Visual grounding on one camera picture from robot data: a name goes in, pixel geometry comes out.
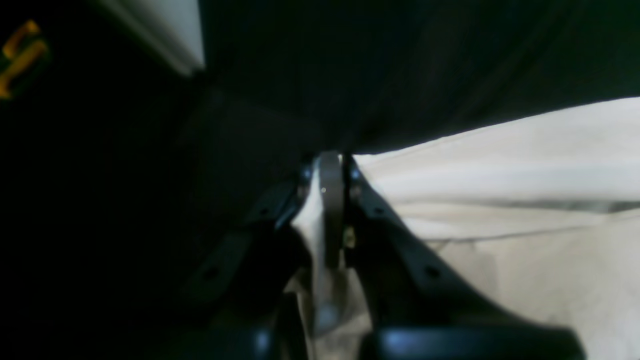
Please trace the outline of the white robot base right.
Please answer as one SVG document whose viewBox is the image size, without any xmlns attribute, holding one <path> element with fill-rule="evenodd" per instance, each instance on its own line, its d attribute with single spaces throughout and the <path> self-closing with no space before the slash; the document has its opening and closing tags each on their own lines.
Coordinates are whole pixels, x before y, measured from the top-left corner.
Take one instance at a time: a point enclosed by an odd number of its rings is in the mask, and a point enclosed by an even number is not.
<svg viewBox="0 0 640 360">
<path fill-rule="evenodd" d="M 201 8 L 197 0 L 99 0 L 179 75 L 206 70 Z"/>
</svg>

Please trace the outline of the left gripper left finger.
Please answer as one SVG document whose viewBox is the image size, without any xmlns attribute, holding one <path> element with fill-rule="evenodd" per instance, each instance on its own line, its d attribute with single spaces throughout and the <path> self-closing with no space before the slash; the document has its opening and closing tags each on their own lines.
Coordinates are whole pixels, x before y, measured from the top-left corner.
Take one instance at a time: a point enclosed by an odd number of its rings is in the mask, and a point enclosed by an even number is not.
<svg viewBox="0 0 640 360">
<path fill-rule="evenodd" d="M 313 360 L 333 330 L 333 154 L 270 189 L 178 299 L 190 329 L 167 360 Z"/>
</svg>

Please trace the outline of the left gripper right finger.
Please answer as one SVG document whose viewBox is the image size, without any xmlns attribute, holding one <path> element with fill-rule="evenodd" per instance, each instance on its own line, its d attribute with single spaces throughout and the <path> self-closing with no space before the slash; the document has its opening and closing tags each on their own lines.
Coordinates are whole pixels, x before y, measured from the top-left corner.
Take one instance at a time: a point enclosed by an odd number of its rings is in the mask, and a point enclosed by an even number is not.
<svg viewBox="0 0 640 360">
<path fill-rule="evenodd" d="M 517 316 L 450 268 L 402 223 L 352 155 L 341 166 L 343 216 L 355 234 L 346 264 L 372 321 L 360 360 L 585 359 L 573 330 Z"/>
</svg>

